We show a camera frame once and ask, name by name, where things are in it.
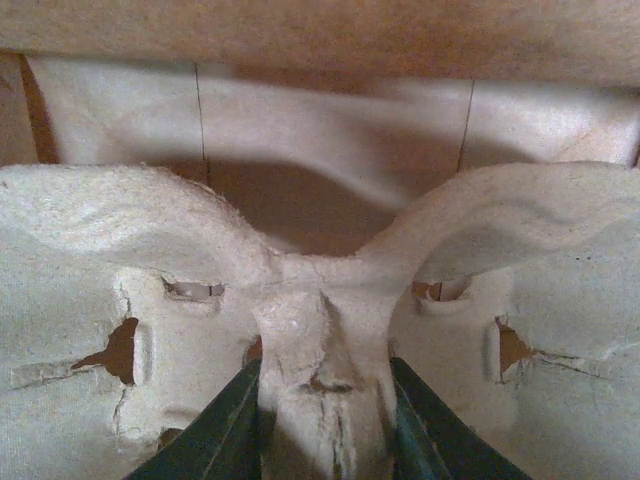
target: dark green object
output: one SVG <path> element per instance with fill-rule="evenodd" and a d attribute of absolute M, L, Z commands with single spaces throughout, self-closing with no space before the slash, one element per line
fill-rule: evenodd
<path fill-rule="evenodd" d="M 391 370 L 398 399 L 394 480 L 529 479 L 462 423 L 407 363 L 393 358 Z M 259 480 L 259 375 L 259 360 L 243 368 L 182 434 L 126 480 Z"/>
<path fill-rule="evenodd" d="M 243 368 L 173 442 L 126 480 L 259 480 L 260 361 Z"/>
<path fill-rule="evenodd" d="M 395 479 L 530 478 L 467 427 L 404 360 L 392 358 L 391 371 L 398 399 Z"/>

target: crack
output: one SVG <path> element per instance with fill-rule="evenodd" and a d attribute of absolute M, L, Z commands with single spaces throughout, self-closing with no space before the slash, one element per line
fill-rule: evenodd
<path fill-rule="evenodd" d="M 311 261 L 311 268 L 313 269 L 313 272 L 316 274 L 316 276 L 322 281 L 323 284 L 327 283 L 327 279 L 325 278 L 325 276 L 320 273 L 320 270 L 318 270 L 318 266 L 316 265 L 316 262 L 314 262 L 314 259 L 310 259 Z"/>
<path fill-rule="evenodd" d="M 325 413 L 326 413 L 325 409 L 324 409 L 324 399 L 325 399 L 324 395 L 322 397 L 320 397 L 320 423 L 322 425 L 325 425 L 325 423 L 326 423 L 326 420 L 324 418 Z"/>
<path fill-rule="evenodd" d="M 534 352 L 536 352 L 537 354 L 545 358 L 558 358 L 561 360 L 581 360 L 581 357 L 574 357 L 571 355 L 561 355 L 559 353 L 547 353 L 544 350 L 534 350 Z"/>
<path fill-rule="evenodd" d="M 333 441 L 333 478 L 341 480 L 342 477 L 342 453 L 344 452 L 344 428 L 342 425 L 342 416 L 338 415 L 338 438 Z"/>
<path fill-rule="evenodd" d="M 131 391 L 131 387 L 123 387 L 122 389 L 122 395 L 120 395 L 120 399 L 118 400 L 118 403 L 116 404 L 116 408 L 113 410 L 113 416 L 112 416 L 112 423 L 113 423 L 113 429 L 115 432 L 115 436 L 116 436 L 116 449 L 118 452 L 120 452 L 120 437 L 122 436 L 123 432 L 122 432 L 122 407 L 124 406 L 124 403 L 127 401 L 127 399 L 129 398 L 129 392 Z"/>
<path fill-rule="evenodd" d="M 544 356 L 540 355 L 538 356 L 539 360 L 544 363 L 545 365 L 555 365 L 557 367 L 560 367 L 562 369 L 565 370 L 571 370 L 573 372 L 577 372 L 577 373 L 581 373 L 582 375 L 587 375 L 588 377 L 592 377 L 592 378 L 597 378 L 598 380 L 610 380 L 607 377 L 603 377 L 602 375 L 598 375 L 597 373 L 592 373 L 592 372 L 588 372 L 586 370 L 582 370 L 581 368 L 578 367 L 574 367 L 573 365 L 567 365 L 566 363 L 563 362 L 554 362 L 552 361 L 549 357 L 556 357 L 556 356 L 548 356 L 547 358 L 545 358 Z M 561 356 L 557 356 L 557 358 L 563 359 L 563 358 L 568 358 L 568 359 L 576 359 L 577 357 L 561 357 Z"/>
<path fill-rule="evenodd" d="M 514 392 L 518 391 L 518 389 L 520 388 L 520 383 L 522 381 L 522 378 L 524 378 L 525 376 L 525 368 L 531 365 L 532 362 L 533 362 L 533 357 L 521 358 L 520 360 L 518 360 L 516 363 L 513 364 L 516 366 L 515 372 L 513 374 L 510 373 L 508 375 L 508 378 L 505 378 L 504 374 L 507 373 L 509 369 L 513 368 L 513 365 L 511 365 L 509 369 L 507 369 L 507 371 L 500 372 L 500 379 L 497 382 L 495 382 L 495 384 L 511 387 L 513 388 Z"/>
<path fill-rule="evenodd" d="M 77 375 L 85 374 L 102 366 L 91 365 L 82 369 L 73 370 L 71 367 L 74 363 L 76 363 L 75 360 L 57 363 L 37 363 L 12 369 L 10 372 L 11 388 L 9 388 L 7 391 L 14 392 L 18 390 L 24 390 L 26 388 L 47 385 L 59 380 L 64 380 Z"/>
<path fill-rule="evenodd" d="M 122 296 L 122 298 L 124 299 L 127 305 L 127 310 L 124 313 L 124 318 L 129 318 L 133 316 L 131 314 L 131 298 L 129 297 L 129 292 L 127 292 L 127 290 L 124 288 L 124 285 L 122 283 L 120 283 L 118 289 L 120 291 L 120 295 Z"/>
<path fill-rule="evenodd" d="M 319 372 L 320 368 L 322 367 L 319 367 L 318 370 L 314 372 L 308 383 L 301 386 L 303 391 L 314 393 L 349 393 L 353 390 L 353 387 L 347 383 L 335 383 L 333 385 L 325 383 L 320 377 L 320 375 L 322 375 Z"/>
<path fill-rule="evenodd" d="M 493 321 L 496 322 L 498 328 L 511 328 L 509 326 L 509 312 L 503 312 L 500 315 L 493 317 Z"/>

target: wooden beam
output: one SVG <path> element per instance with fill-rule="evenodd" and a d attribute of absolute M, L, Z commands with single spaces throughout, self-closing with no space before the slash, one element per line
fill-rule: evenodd
<path fill-rule="evenodd" d="M 0 49 L 640 85 L 640 2 L 0 0 Z"/>

